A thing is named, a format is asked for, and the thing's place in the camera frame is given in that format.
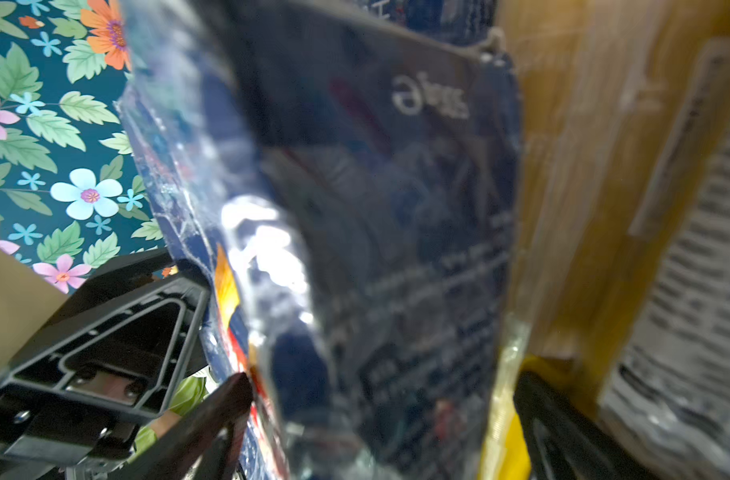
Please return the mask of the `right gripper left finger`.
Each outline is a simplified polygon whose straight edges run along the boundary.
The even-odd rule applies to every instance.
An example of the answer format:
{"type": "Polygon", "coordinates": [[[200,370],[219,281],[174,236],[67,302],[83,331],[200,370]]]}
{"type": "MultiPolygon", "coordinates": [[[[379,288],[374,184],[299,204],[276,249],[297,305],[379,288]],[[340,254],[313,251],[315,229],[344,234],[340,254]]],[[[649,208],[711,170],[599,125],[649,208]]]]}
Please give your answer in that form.
{"type": "Polygon", "coordinates": [[[254,393],[249,377],[229,377],[203,403],[111,479],[231,479],[241,470],[240,452],[254,393]]]}

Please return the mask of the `clear spaghetti bag label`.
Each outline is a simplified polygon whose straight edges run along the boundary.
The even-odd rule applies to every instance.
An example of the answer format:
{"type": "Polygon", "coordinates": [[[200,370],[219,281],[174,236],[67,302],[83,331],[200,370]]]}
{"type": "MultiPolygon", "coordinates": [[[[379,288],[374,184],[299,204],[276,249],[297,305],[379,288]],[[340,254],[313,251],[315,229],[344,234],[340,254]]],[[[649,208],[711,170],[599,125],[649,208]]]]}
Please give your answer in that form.
{"type": "Polygon", "coordinates": [[[661,479],[730,479],[730,39],[699,53],[629,231],[643,293],[599,423],[661,479]]]}

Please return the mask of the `blue Barilla pasta bag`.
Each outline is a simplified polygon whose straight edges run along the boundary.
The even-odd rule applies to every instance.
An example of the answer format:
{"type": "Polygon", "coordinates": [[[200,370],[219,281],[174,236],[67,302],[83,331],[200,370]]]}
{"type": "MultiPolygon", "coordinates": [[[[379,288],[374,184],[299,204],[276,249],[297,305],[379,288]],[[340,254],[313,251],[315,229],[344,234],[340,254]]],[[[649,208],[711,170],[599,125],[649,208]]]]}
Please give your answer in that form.
{"type": "Polygon", "coordinates": [[[168,243],[202,244],[276,479],[474,479],[520,98],[503,52],[356,1],[125,1],[122,114],[168,243]]]}

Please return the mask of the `yellow spaghetti bag long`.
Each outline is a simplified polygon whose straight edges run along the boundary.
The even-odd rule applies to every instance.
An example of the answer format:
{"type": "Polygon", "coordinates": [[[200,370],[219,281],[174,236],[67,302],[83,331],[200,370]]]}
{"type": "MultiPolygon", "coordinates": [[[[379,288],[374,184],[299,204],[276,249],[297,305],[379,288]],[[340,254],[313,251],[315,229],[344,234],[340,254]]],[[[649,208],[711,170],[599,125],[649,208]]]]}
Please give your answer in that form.
{"type": "Polygon", "coordinates": [[[532,479],[513,400],[522,373],[615,440],[598,400],[643,293],[647,243],[629,228],[699,53],[730,39],[730,1],[506,1],[497,28],[523,94],[524,150],[480,477],[532,479]]]}

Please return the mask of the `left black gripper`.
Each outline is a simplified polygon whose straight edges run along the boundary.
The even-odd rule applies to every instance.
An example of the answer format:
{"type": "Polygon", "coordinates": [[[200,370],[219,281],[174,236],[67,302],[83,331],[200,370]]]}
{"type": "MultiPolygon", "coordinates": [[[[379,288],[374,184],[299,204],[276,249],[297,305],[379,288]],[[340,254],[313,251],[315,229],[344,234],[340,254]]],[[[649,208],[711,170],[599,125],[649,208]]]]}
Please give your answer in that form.
{"type": "Polygon", "coordinates": [[[0,479],[104,479],[206,361],[211,298],[166,251],[102,265],[0,372],[0,479]]]}

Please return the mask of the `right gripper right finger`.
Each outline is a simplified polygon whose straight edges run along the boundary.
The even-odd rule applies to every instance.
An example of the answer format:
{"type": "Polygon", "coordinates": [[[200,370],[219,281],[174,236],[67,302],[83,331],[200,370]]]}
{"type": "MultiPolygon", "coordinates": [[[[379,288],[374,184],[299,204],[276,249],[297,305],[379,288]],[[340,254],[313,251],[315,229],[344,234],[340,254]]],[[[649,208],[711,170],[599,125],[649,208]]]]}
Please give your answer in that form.
{"type": "Polygon", "coordinates": [[[539,480],[644,480],[656,476],[535,372],[522,373],[513,396],[539,480]]]}

